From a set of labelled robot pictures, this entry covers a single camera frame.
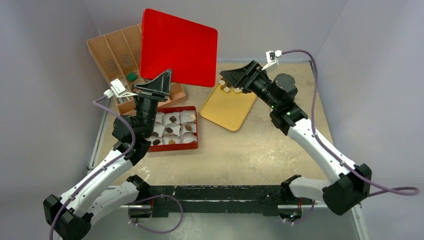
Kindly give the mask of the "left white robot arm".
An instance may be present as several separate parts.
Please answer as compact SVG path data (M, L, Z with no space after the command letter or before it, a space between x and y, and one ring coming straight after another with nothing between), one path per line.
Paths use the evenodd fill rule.
M149 191L141 178L109 189L118 177L135 166L148 152L159 102L171 89L172 70L168 68L155 79L136 85L133 96L134 116L117 115L112 135L118 140L104 160L79 183L60 196L49 195L43 201L49 239L57 233L64 240L81 240L101 218L127 203L146 203Z

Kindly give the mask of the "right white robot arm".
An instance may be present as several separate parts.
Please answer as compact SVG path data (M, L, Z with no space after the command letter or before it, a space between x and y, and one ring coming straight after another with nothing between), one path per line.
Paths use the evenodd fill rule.
M318 164L327 180L295 175L282 183L280 196L288 204L300 198L323 202L336 215L342 216L369 196L371 169L357 165L333 145L324 148L327 139L312 125L312 120L297 105L294 77L278 74L271 80L255 60L247 65L222 70L221 77L242 93L254 93L270 108L273 125L301 146Z

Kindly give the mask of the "dark square chocolate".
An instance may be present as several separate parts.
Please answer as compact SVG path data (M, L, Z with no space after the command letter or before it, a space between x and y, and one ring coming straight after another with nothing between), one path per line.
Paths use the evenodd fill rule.
M170 120L172 123L175 123L175 122L177 121L177 118L176 118L175 116L171 116L171 117L169 118L169 120Z

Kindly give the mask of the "red box lid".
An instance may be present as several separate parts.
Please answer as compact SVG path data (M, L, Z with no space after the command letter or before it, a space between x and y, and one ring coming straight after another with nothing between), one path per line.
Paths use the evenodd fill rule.
M141 21L139 73L153 79L172 70L173 83L211 88L216 84L218 31L152 8Z

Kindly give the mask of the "dark chocolate piece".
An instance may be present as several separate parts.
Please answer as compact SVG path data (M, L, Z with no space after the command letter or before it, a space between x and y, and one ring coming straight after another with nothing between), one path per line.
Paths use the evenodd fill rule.
M159 145L161 143L161 141L159 140L159 139L155 139L153 142L152 142L152 145L153 146L157 146L157 145Z

